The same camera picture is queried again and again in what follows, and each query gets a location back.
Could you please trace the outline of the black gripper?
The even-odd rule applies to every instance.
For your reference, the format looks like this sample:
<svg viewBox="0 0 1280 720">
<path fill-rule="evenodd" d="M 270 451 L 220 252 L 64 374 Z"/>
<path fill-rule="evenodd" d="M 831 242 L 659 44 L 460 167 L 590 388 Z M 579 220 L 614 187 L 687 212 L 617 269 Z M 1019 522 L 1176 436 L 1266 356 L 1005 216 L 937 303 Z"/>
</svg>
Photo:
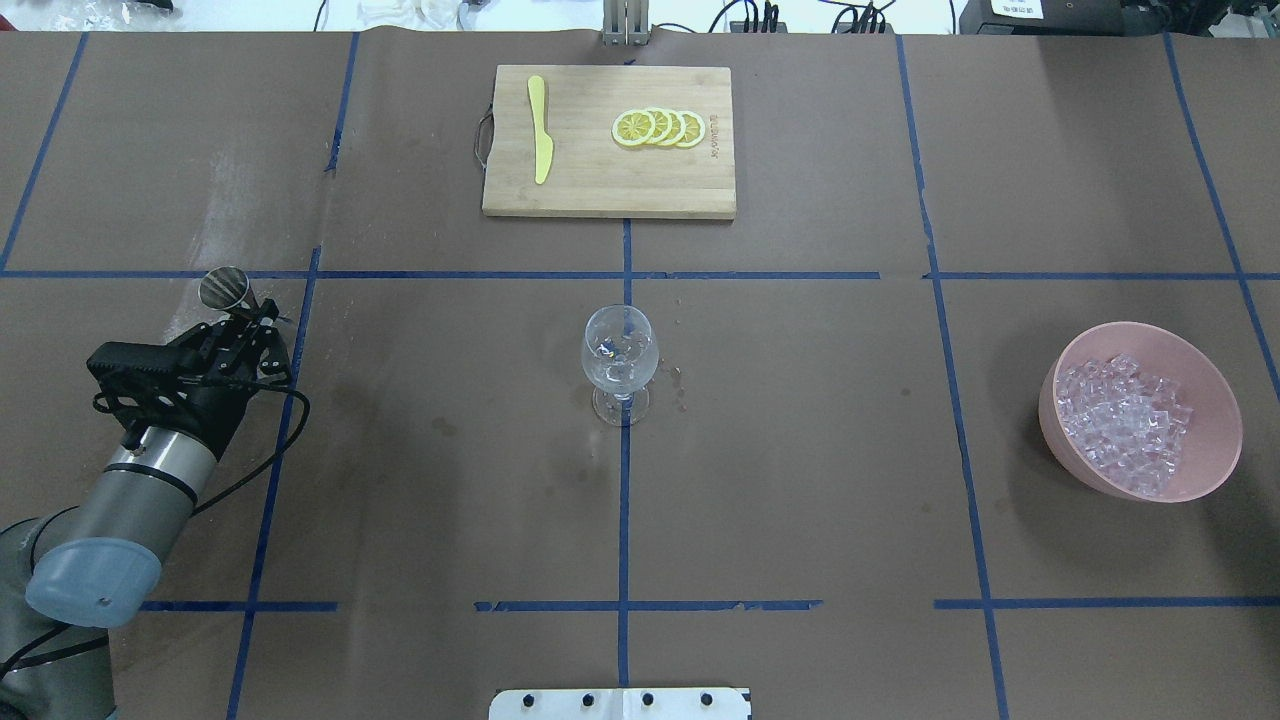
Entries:
<svg viewBox="0 0 1280 720">
<path fill-rule="evenodd" d="M 180 432 L 210 451 L 224 451 L 257 393 L 259 366 L 280 366 L 278 310 L 201 322 L 186 332 L 186 348 L 161 346 L 163 372 L 150 393 L 150 424 Z"/>
</svg>

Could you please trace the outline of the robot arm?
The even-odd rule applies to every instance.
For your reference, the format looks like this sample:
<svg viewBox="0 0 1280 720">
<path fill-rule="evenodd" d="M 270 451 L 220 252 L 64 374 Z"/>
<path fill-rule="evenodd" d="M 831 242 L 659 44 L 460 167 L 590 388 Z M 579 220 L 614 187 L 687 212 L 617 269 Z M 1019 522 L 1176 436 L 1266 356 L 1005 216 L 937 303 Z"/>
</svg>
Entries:
<svg viewBox="0 0 1280 720">
<path fill-rule="evenodd" d="M 276 310 L 225 311 L 86 365 L 119 445 L 79 505 L 3 532 L 3 716 L 114 719 L 109 632 L 154 592 L 250 400 L 291 383 Z"/>
</svg>

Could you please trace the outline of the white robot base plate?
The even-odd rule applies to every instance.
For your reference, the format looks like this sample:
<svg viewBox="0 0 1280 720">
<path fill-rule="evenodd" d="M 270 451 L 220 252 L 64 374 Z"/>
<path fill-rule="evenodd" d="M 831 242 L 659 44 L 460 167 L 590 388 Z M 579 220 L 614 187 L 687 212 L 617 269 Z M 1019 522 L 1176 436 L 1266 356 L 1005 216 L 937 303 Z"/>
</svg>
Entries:
<svg viewBox="0 0 1280 720">
<path fill-rule="evenodd" d="M 489 719 L 751 719 L 748 689 L 731 687 L 509 689 Z"/>
</svg>

